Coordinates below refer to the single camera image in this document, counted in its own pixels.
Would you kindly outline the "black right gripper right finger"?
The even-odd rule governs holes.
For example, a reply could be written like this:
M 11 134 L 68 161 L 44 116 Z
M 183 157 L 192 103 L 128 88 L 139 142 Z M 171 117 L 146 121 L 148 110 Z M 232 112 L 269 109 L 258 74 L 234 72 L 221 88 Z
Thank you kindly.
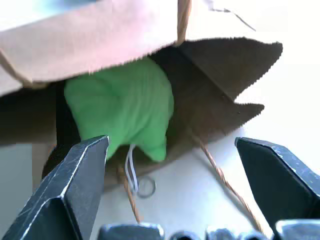
M 234 145 L 273 235 L 320 236 L 320 175 L 282 145 L 247 137 Z

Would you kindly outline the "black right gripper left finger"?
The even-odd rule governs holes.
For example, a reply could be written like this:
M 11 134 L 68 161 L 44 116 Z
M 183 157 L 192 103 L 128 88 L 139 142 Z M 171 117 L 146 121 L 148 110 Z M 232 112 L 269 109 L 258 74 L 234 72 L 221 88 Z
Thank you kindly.
M 90 240 L 104 188 L 107 135 L 72 146 L 1 240 Z

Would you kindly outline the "brown paper bag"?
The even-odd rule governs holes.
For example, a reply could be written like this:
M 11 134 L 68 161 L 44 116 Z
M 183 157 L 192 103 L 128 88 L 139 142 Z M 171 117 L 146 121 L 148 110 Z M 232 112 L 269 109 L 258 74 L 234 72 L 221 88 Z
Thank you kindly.
M 236 103 L 280 58 L 279 42 L 217 38 L 218 20 L 210 11 L 196 23 L 192 0 L 99 0 L 34 23 L 0 31 L 0 97 L 18 90 L 46 89 L 57 83 L 56 115 L 60 146 L 81 141 L 64 96 L 76 77 L 151 58 L 171 84 L 174 107 L 166 132 L 166 157 L 151 160 L 134 145 L 137 173 L 147 174 L 186 151 L 190 138 L 215 140 L 259 115 L 262 104 Z M 133 144 L 113 156 L 105 184 L 115 183 L 117 167 Z

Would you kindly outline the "green cloth pouch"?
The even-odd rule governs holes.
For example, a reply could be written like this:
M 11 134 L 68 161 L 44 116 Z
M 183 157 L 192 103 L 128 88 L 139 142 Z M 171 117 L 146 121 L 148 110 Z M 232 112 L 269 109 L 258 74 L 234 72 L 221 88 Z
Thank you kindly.
M 107 135 L 108 156 L 135 145 L 154 162 L 166 155 L 174 112 L 171 83 L 149 57 L 66 81 L 64 97 L 82 140 Z

